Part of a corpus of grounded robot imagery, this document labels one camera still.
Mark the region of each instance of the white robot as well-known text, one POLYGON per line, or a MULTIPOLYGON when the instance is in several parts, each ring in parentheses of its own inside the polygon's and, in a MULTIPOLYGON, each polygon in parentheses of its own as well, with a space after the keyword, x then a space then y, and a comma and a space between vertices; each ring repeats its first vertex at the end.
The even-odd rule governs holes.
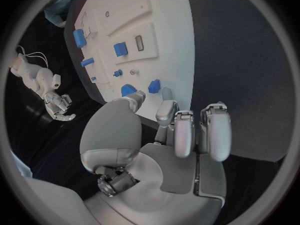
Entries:
POLYGON ((61 76, 53 75, 48 68, 28 63, 25 55, 15 53, 10 71, 17 77, 21 77, 26 87, 33 90, 45 102, 47 112, 54 120, 71 121, 75 114, 64 115, 72 100, 69 95, 59 96, 55 90, 61 85, 61 76))
POLYGON ((162 95, 155 142, 142 148, 135 114, 146 99, 142 91, 108 102, 85 127, 80 157, 100 175, 100 192, 84 203, 100 224, 212 225, 225 203, 221 162, 232 142, 226 105, 202 110, 196 147, 194 113, 180 111, 169 88, 162 95))

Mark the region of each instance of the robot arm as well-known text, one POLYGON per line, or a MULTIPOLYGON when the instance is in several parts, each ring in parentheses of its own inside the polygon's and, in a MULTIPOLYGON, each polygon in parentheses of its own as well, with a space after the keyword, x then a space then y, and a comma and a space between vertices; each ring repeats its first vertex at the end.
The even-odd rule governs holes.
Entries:
POLYGON ((72 104, 70 97, 67 94, 59 96, 55 92, 61 85, 60 75, 53 75, 48 68, 28 63, 21 53, 17 55, 10 67, 10 71, 15 76, 22 78, 26 87, 44 100, 46 110, 54 120, 71 121, 75 118, 75 114, 64 115, 72 104))

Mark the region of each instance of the rectangular slot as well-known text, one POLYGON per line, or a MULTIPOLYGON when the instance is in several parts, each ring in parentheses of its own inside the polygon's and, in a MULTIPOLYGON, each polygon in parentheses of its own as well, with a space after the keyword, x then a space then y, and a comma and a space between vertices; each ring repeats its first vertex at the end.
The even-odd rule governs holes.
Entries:
POLYGON ((139 52, 144 51, 144 44, 143 44, 142 36, 141 35, 136 36, 135 41, 136 41, 137 50, 139 52))

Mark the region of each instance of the black background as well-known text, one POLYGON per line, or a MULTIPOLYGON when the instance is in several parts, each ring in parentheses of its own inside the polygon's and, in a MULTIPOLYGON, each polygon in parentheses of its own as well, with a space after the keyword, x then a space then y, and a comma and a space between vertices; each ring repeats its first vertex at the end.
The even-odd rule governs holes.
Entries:
MULTIPOLYGON (((1 3, 1 29, 4 25, 7 25, 12 14, 16 9, 24 3, 25 0, 0 0, 1 3)), ((298 43, 300 35, 300 23, 299 23, 299 0, 269 0, 274 6, 280 16, 284 16, 284 21, 294 31, 293 37, 295 43, 298 43)), ((1 39, 5 39, 5 35, 1 32, 1 39)), ((32 224, 33 220, 23 211, 18 201, 13 197, 4 179, 1 177, 1 198, 4 209, 1 210, 1 223, 3 224, 32 224)), ((271 215, 271 217, 265 221, 264 224, 300 224, 300 217, 298 211, 295 209, 298 207, 299 196, 298 188, 300 187, 299 177, 293 184, 293 187, 285 197, 283 202, 279 205, 277 210, 271 215)))

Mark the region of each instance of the person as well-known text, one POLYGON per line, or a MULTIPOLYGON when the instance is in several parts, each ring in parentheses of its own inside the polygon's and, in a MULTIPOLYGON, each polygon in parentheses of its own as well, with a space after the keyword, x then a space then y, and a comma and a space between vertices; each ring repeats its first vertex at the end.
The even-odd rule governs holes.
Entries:
POLYGON ((43 8, 45 18, 59 28, 64 28, 66 21, 61 15, 68 13, 72 0, 50 0, 43 8))

